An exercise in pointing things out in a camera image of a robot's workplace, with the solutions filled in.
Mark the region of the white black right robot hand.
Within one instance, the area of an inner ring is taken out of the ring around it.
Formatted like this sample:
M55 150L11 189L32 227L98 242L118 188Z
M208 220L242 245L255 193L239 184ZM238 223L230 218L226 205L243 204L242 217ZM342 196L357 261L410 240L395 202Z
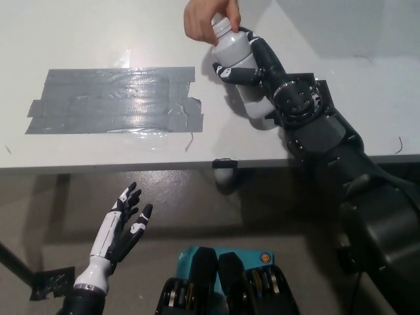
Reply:
M238 33L226 30L218 35L213 69L219 79L231 85L261 86L272 100L287 81L284 67L270 45L244 27Z

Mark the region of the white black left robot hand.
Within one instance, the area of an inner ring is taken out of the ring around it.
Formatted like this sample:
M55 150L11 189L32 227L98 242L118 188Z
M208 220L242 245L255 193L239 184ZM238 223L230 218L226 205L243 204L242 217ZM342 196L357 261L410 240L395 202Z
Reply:
M153 205L139 211L142 190L131 183L108 211L91 249L91 255L102 257L112 265L120 263L143 236L150 220Z

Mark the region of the bare person hand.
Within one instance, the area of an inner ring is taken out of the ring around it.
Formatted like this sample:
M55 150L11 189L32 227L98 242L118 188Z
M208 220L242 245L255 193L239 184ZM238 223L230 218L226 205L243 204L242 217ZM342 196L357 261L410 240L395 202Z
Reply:
M218 45L211 23L216 13L227 17L233 32L239 32L241 15L237 0L191 0L184 8L186 36L195 41Z

